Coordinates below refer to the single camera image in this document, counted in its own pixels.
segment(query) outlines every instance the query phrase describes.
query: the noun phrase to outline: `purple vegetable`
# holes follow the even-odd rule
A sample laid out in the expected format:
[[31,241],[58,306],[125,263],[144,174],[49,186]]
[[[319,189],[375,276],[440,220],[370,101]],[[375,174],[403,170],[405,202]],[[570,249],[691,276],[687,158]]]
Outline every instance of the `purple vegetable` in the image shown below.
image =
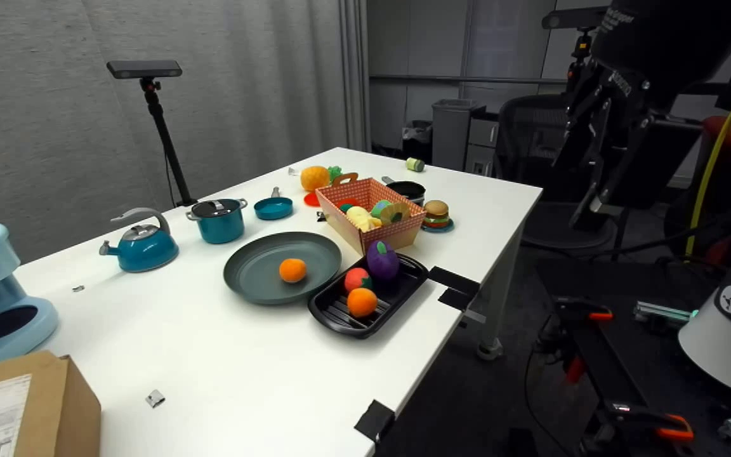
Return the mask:
[[390,281],[398,272],[398,259],[388,244],[375,241],[375,244],[369,244],[366,249],[366,266],[374,278]]

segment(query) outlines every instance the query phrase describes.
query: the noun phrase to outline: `black pole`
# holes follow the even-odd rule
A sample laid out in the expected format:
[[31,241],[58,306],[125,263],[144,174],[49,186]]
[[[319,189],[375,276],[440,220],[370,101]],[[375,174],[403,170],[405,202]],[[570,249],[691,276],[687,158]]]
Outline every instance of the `black pole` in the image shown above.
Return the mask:
[[155,80],[152,75],[143,75],[139,78],[139,89],[144,94],[147,112],[155,116],[155,125],[157,125],[157,132],[159,132],[159,140],[163,140],[163,150],[164,150],[164,160],[169,165],[172,179],[177,183],[177,189],[181,189],[181,197],[182,197],[177,206],[193,206],[195,200],[190,197],[190,189],[187,189],[177,151],[172,150],[172,141],[169,141],[169,134],[168,134],[168,125],[164,125],[164,116],[163,116],[163,103],[159,103],[159,95],[157,95],[159,80]]
[[624,228],[626,228],[626,219],[630,219],[630,207],[624,207],[616,219],[616,238],[614,238],[614,253],[612,262],[619,262],[619,249],[622,249],[622,238],[624,238]]

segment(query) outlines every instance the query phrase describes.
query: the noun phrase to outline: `gray floor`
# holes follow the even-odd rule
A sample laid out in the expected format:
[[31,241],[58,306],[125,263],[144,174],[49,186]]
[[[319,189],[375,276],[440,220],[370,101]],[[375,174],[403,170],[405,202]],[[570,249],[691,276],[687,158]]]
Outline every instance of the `gray floor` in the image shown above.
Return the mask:
[[[633,211],[624,247],[661,238],[663,212],[666,206]],[[508,447],[511,429],[530,429],[541,457],[562,453],[534,423],[522,400],[525,358],[548,315],[546,291],[534,268],[544,257],[554,253],[521,252],[502,329],[506,358],[494,363],[479,361],[470,328],[460,328],[379,453],[516,453]],[[667,257],[667,252],[650,249],[622,262],[653,262],[658,257]],[[534,358],[527,393],[541,422],[563,447],[573,447],[597,405],[592,385],[587,380],[568,385],[559,366]]]

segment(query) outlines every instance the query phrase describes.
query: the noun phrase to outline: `teapot handle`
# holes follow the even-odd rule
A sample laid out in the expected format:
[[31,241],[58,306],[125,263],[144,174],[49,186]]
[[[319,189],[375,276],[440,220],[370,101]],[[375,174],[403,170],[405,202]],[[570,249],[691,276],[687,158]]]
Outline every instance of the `teapot handle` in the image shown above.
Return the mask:
[[169,228],[168,228],[168,220],[164,220],[163,212],[155,211],[155,207],[129,207],[127,212],[121,212],[121,216],[117,216],[117,219],[111,219],[111,220],[119,224],[119,220],[127,220],[127,219],[135,219],[135,216],[155,216],[157,224],[159,224],[159,228],[163,228],[163,230],[169,230]]

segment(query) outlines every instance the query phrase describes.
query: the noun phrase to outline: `small white object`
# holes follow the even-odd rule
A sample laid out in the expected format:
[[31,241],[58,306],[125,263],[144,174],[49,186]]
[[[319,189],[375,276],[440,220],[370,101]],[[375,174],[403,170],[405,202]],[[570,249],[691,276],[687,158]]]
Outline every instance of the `small white object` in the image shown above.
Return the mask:
[[164,403],[164,395],[155,387],[152,393],[144,395],[144,403],[157,408],[159,403]]

